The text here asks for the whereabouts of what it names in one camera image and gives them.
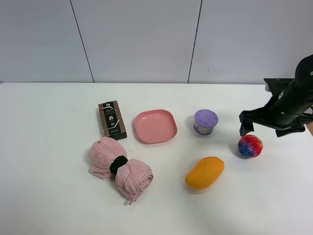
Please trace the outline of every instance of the square plastic plate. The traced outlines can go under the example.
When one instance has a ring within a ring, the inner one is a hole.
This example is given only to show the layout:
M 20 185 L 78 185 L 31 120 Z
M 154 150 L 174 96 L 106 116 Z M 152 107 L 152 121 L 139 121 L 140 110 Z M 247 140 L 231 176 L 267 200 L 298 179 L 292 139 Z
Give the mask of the square plastic plate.
M 134 124 L 138 137 L 146 143 L 166 142 L 177 133 L 173 115 L 163 109 L 138 114 Z

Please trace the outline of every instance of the yellow mango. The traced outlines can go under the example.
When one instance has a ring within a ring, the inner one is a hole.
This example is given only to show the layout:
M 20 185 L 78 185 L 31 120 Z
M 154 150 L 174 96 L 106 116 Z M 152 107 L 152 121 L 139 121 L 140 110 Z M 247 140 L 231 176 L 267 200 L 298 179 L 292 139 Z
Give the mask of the yellow mango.
M 187 174 L 185 182 L 192 189 L 206 189 L 219 178 L 223 170 L 224 162 L 221 159 L 203 158 Z

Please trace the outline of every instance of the colorful ball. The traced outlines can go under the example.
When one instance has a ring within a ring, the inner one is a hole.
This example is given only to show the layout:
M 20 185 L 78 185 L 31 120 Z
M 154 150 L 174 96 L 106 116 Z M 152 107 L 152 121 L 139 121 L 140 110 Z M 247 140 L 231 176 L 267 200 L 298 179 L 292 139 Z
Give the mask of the colorful ball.
M 239 140 L 238 149 L 244 157 L 255 158 L 261 154 L 263 144 L 256 136 L 246 135 Z

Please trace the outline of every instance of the rolled towel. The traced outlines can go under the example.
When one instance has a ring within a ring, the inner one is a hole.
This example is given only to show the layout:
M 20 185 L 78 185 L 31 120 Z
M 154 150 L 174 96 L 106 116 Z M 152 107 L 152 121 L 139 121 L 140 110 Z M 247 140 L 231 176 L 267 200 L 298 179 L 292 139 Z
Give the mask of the rolled towel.
M 137 201 L 153 180 L 151 168 L 142 161 L 128 160 L 123 146 L 112 138 L 103 137 L 93 143 L 89 158 L 93 163 L 90 172 L 102 179 L 115 176 L 116 185 L 129 205 Z

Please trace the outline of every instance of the purple container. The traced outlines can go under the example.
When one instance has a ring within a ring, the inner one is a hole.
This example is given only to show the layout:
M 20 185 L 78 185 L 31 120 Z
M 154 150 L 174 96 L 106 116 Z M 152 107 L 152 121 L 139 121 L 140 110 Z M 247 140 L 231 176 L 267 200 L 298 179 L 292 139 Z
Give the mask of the purple container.
M 194 129 L 200 135 L 210 135 L 218 122 L 216 113 L 208 109 L 200 109 L 195 113 Z

